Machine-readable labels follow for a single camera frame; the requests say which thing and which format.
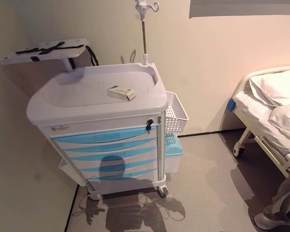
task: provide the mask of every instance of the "caster wheel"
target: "caster wheel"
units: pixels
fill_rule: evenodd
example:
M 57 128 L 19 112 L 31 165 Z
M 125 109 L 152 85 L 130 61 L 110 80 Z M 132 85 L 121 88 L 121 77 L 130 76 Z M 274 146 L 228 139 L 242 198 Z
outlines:
M 158 187 L 158 193 L 161 198 L 165 198 L 168 195 L 167 187 L 165 185 Z
M 243 154 L 245 153 L 245 150 L 246 149 L 237 142 L 234 146 L 234 149 L 233 149 L 233 155 L 236 158 L 241 158 L 243 156 Z
M 94 201 L 99 201 L 102 198 L 101 195 L 94 195 L 94 194 L 89 194 L 88 197 L 90 197 Z

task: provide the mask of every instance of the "blue bed clip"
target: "blue bed clip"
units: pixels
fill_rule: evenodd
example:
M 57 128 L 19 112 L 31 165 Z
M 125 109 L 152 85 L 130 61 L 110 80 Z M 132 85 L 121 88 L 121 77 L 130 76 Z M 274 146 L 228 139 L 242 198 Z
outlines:
M 235 106 L 236 106 L 236 102 L 234 102 L 234 100 L 231 98 L 231 99 L 228 101 L 226 108 L 227 108 L 230 112 L 232 112 L 233 109 L 235 108 Z

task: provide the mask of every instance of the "iv pole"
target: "iv pole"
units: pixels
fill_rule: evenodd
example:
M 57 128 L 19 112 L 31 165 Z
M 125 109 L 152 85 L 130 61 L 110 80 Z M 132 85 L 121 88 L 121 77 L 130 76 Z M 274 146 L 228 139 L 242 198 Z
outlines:
M 148 9 L 152 9 L 154 12 L 157 12 L 160 8 L 159 3 L 155 2 L 154 8 L 152 5 L 147 4 L 147 0 L 135 0 L 136 6 L 135 9 L 139 12 L 141 26 L 142 26 L 142 33 L 143 33 L 143 44 L 144 44 L 144 54 L 143 54 L 143 64 L 148 65 L 149 56 L 147 53 L 147 46 L 146 46 L 146 33 L 145 33 L 145 14 Z

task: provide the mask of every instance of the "lock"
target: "lock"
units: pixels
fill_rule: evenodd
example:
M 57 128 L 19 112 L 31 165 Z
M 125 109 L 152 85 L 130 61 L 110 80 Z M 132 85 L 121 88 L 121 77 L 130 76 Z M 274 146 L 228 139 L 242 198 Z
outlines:
M 153 123 L 153 119 L 150 118 L 148 121 L 147 121 L 147 126 L 146 126 L 146 130 L 149 131 L 151 130 L 151 124 Z

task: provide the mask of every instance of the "bed frame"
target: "bed frame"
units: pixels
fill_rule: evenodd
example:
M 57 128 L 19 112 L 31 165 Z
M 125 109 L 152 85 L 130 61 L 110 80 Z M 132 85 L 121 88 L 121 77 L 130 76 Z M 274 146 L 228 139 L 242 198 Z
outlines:
M 249 75 L 245 76 L 242 79 L 235 93 L 233 94 L 232 99 L 240 91 L 251 90 L 249 84 L 250 77 L 268 73 L 277 73 L 277 72 L 280 73 L 288 70 L 290 70 L 290 66 L 266 69 L 250 73 Z M 283 173 L 283 175 L 285 177 L 288 177 L 290 175 L 290 154 L 287 155 L 280 154 L 275 149 L 275 147 L 272 144 L 270 144 L 270 142 L 266 139 L 263 132 L 258 129 L 257 125 L 253 125 L 249 120 L 249 118 L 238 107 L 235 106 L 233 108 L 233 112 L 247 127 L 243 132 L 239 141 L 236 142 L 233 149 L 233 155 L 236 158 L 242 157 L 245 152 L 245 144 L 257 142 L 260 145 L 260 147 L 264 150 L 264 152 L 268 155 L 268 157 L 272 160 L 272 162 L 277 166 L 277 168 Z

